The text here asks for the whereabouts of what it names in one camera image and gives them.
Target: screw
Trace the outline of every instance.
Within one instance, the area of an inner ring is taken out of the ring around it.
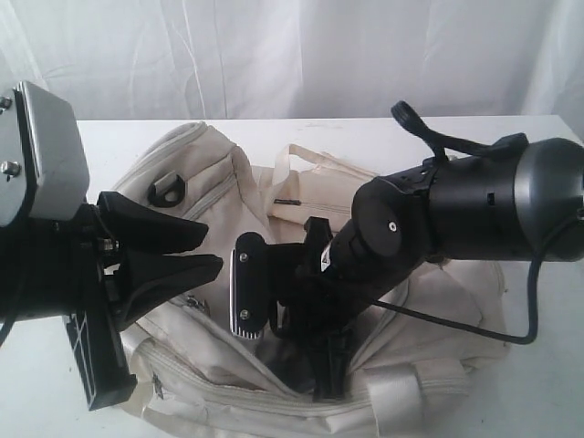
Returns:
[[[0,96],[0,109],[2,109],[2,112],[4,112],[4,110],[8,110],[11,105],[12,99],[7,98],[6,96]]]
[[[17,162],[2,162],[0,164],[0,172],[8,176],[18,176],[22,166]]]

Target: white backdrop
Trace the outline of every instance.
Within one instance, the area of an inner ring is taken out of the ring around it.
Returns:
[[[584,137],[580,0],[0,0],[0,85],[79,119],[559,114]]]

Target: white bag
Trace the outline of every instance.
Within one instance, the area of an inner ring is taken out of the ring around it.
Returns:
[[[291,171],[290,155],[316,167]],[[213,127],[196,123],[158,141],[115,189],[149,205],[151,184],[171,172],[187,182],[186,196],[157,210],[209,224],[195,252],[225,261],[245,231],[267,242],[273,242],[272,230],[278,242],[297,241],[311,215],[327,217],[338,231],[349,219],[354,192],[374,176],[290,145],[274,170],[254,168],[258,190],[243,152]],[[127,412],[180,437],[393,436],[451,410],[470,391],[466,371],[507,350],[501,342],[369,308],[357,321],[360,347],[349,366],[347,399],[313,402],[265,365],[281,351],[269,330],[253,342],[231,335],[228,285],[224,266],[212,284],[163,304],[122,333],[139,379],[123,406]],[[409,308],[504,331],[503,290],[498,264],[451,261],[443,268],[421,266],[384,299],[402,304],[407,298]]]

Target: bag handle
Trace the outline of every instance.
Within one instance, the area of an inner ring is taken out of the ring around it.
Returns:
[[[274,200],[278,197],[284,186],[287,184],[290,178],[290,157],[295,156],[315,164],[318,167],[335,171],[342,172],[350,177],[363,180],[364,182],[373,179],[377,176],[376,173],[367,171],[358,166],[344,162],[329,153],[314,152],[310,149],[303,148],[297,144],[288,144],[279,154],[276,156],[276,162],[274,163],[274,172],[272,173],[272,185],[266,190],[264,195],[264,207],[266,212],[269,214],[274,205]]]

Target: power cord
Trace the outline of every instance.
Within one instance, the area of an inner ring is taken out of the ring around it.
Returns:
[[[451,329],[457,329],[462,331],[468,331],[474,333],[475,335],[483,336],[490,339],[497,339],[504,342],[509,342],[513,344],[526,345],[532,343],[537,337],[537,326],[538,326],[538,313],[537,313],[537,280],[539,279],[539,271],[543,261],[548,254],[549,248],[555,244],[558,239],[564,235],[567,231],[571,230],[578,224],[584,224],[584,214],[582,209],[574,215],[571,215],[556,227],[547,235],[544,240],[541,249],[535,254],[531,264],[529,266],[529,272],[527,274],[527,314],[529,318],[529,329],[525,336],[513,336],[507,335],[505,333],[499,333],[496,331],[486,330],[484,328],[479,328],[472,326],[470,324],[464,324],[462,322],[451,321],[450,319],[438,318],[433,315],[428,315],[426,313],[411,310],[409,308],[404,308],[402,306],[396,306],[391,303],[385,303],[374,298],[369,298],[364,295],[355,294],[355,297],[379,308],[387,308],[396,313],[402,313],[412,318],[421,319],[424,321],[432,322],[433,324],[438,324],[440,326],[449,327]]]

